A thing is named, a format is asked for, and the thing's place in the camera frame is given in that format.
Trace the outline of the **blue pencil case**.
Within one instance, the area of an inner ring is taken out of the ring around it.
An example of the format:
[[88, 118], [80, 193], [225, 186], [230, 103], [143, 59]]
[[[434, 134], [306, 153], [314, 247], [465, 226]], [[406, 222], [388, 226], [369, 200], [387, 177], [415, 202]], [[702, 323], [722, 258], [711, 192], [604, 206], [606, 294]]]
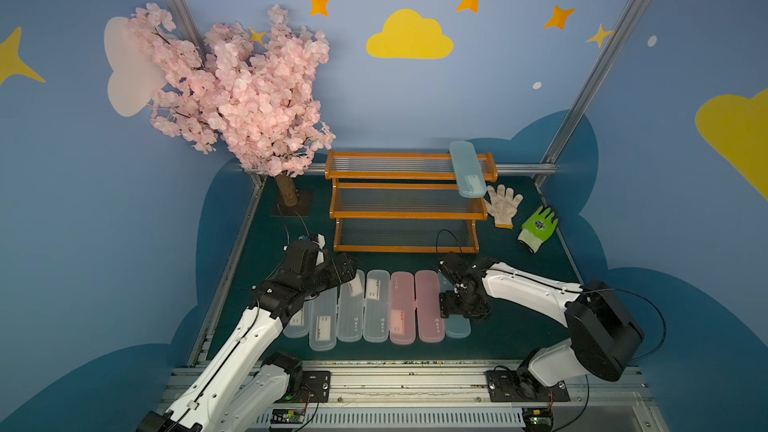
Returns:
[[454, 141], [449, 146], [449, 154], [459, 195], [468, 199], [483, 198], [487, 192], [486, 182], [473, 144]]
[[[438, 274], [440, 292], [453, 292], [452, 283], [441, 273]], [[463, 339], [471, 333], [470, 321], [462, 315], [451, 315], [444, 319], [445, 335], [451, 339]]]

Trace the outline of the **pink pencil case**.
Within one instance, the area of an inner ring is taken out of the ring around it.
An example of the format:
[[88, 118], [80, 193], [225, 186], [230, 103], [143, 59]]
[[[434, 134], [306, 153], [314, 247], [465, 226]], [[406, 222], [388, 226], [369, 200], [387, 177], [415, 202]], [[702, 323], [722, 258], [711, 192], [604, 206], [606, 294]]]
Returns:
[[439, 295], [438, 274], [432, 270], [418, 271], [415, 274], [417, 330], [424, 343], [439, 343], [445, 338]]
[[415, 280], [409, 272], [390, 277], [389, 337], [396, 345], [410, 345], [416, 338]]

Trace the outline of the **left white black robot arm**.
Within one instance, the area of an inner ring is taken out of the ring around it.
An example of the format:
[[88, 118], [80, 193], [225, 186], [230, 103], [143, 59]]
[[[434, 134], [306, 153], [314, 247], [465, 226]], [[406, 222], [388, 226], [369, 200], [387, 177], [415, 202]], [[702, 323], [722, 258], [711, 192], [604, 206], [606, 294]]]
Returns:
[[319, 239], [297, 240], [252, 291], [235, 329], [195, 382], [162, 413], [150, 411], [139, 431], [245, 431], [278, 400], [301, 389], [302, 362], [274, 353], [248, 376], [308, 298], [356, 278], [347, 253], [329, 257]]

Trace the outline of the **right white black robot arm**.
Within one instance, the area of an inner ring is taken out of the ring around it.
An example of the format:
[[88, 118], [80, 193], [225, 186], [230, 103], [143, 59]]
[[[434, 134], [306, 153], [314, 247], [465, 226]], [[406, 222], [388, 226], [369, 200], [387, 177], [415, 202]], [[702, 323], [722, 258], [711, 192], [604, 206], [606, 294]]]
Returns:
[[562, 282], [487, 257], [469, 263], [455, 253], [439, 260], [439, 272], [453, 287], [439, 296], [444, 318], [486, 319], [498, 299], [546, 316], [567, 330], [566, 339], [531, 351], [514, 371], [512, 382], [529, 394], [582, 375], [616, 382], [644, 341], [639, 323], [604, 282]]

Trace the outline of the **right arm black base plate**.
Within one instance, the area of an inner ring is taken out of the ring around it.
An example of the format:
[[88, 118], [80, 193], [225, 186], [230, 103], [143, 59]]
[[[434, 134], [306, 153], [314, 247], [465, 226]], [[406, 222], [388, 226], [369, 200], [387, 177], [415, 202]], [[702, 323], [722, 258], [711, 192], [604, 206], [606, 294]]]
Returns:
[[546, 387], [527, 372], [506, 368], [485, 372], [486, 386], [492, 402], [569, 402], [564, 383]]

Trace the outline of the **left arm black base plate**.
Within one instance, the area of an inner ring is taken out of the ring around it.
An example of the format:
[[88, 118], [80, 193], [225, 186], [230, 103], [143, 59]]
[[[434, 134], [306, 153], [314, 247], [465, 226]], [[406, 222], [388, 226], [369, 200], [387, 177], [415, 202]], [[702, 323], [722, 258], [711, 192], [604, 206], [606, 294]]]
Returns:
[[279, 403], [327, 403], [332, 374], [330, 371], [303, 371], [290, 377]]

